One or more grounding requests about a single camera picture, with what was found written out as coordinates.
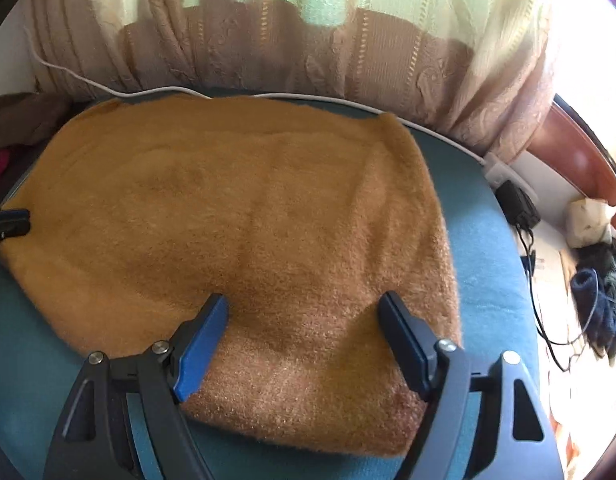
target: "black cable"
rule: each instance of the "black cable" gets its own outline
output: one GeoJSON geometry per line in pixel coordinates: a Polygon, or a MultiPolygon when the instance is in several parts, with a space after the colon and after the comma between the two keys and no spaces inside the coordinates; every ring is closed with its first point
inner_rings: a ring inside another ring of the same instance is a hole
{"type": "Polygon", "coordinates": [[[524,250],[526,251],[526,258],[528,260],[528,272],[526,273],[526,276],[528,278],[528,288],[530,289],[530,301],[533,304],[533,312],[534,312],[534,319],[536,320],[537,324],[539,326],[535,327],[537,329],[537,333],[539,334],[539,336],[546,342],[547,346],[548,346],[548,351],[550,352],[550,355],[552,356],[552,360],[554,361],[554,363],[557,365],[557,368],[559,368],[559,370],[561,370],[562,372],[567,372],[570,370],[570,361],[572,360],[572,357],[569,359],[568,362],[568,367],[564,368],[562,366],[562,364],[558,361],[557,356],[554,354],[554,350],[552,348],[552,345],[557,345],[557,346],[569,346],[572,345],[573,343],[577,342],[579,340],[579,338],[581,338],[581,336],[584,335],[584,333],[586,332],[586,329],[588,328],[588,325],[590,324],[590,321],[592,320],[592,315],[595,313],[595,307],[597,306],[597,299],[598,299],[598,295],[599,295],[599,285],[598,285],[598,275],[597,275],[597,271],[593,269],[593,272],[595,273],[595,281],[597,282],[597,285],[595,287],[595,302],[593,303],[592,309],[590,310],[590,314],[588,315],[588,319],[586,320],[586,323],[584,324],[583,329],[581,330],[581,332],[579,333],[579,335],[575,338],[572,339],[571,341],[565,342],[565,343],[560,343],[560,342],[556,342],[553,341],[552,339],[550,339],[546,333],[546,329],[544,328],[544,324],[542,323],[542,320],[539,317],[539,313],[537,312],[537,307],[534,304],[534,291],[533,291],[533,276],[534,276],[534,266],[531,263],[531,250],[534,246],[534,234],[533,231],[531,229],[522,229],[521,226],[515,226],[517,229],[517,234],[519,236],[519,240],[521,241],[521,245],[523,245],[524,250]],[[522,236],[522,231],[526,232],[529,236],[530,236],[530,245],[526,244],[526,241],[524,240],[524,237],[522,236]]]}

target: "orange towel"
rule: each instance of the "orange towel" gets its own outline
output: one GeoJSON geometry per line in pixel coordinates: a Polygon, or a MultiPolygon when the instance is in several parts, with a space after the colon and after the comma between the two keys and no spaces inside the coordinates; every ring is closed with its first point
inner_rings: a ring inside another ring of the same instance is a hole
{"type": "Polygon", "coordinates": [[[279,444],[391,456],[424,409],[376,320],[400,293],[459,339],[447,236],[424,159],[388,114],[252,98],[107,102],[57,134],[8,207],[0,256],[83,355],[168,338],[211,292],[230,321],[198,420],[279,444]]]}

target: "lace curtain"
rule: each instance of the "lace curtain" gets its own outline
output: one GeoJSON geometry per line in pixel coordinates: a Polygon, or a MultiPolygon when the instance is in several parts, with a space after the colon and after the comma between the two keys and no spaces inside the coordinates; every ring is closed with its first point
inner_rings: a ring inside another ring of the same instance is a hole
{"type": "MultiPolygon", "coordinates": [[[[553,0],[26,0],[46,60],[120,91],[341,97],[512,160],[554,92],[553,0]]],[[[101,96],[35,64],[43,91],[101,96]]]]}

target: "clothing pile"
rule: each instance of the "clothing pile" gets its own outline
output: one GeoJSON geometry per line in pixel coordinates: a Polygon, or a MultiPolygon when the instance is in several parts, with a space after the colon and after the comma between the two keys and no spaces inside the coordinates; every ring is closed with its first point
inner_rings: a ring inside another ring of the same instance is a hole
{"type": "Polygon", "coordinates": [[[71,115],[55,94],[0,96],[0,202],[71,115]]]}
{"type": "Polygon", "coordinates": [[[570,280],[579,323],[599,357],[616,356],[616,238],[610,219],[616,208],[600,200],[573,202],[568,209],[568,244],[578,256],[570,280]]]}

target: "power adapter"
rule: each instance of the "power adapter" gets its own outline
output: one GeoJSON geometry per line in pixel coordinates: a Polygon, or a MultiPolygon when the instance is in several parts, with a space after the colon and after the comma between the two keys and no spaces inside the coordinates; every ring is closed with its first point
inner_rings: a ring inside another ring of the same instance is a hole
{"type": "Polygon", "coordinates": [[[541,220],[533,201],[511,180],[497,188],[495,197],[510,225],[528,232],[541,220]]]}

